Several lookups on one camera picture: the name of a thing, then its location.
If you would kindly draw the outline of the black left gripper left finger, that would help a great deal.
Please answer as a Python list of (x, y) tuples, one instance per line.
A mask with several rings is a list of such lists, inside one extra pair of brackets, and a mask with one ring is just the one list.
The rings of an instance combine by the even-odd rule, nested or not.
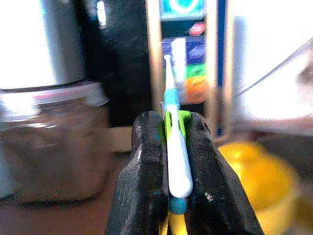
[(138, 115), (132, 152), (120, 172), (107, 222), (107, 235), (168, 233), (168, 171), (164, 122), (155, 111)]

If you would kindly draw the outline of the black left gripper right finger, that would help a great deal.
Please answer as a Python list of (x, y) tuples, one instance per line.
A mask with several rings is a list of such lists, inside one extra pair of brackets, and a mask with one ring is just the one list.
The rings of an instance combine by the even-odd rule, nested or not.
[(204, 117), (192, 114), (186, 141), (193, 178), (185, 216), (189, 235), (262, 235), (239, 177), (213, 143)]

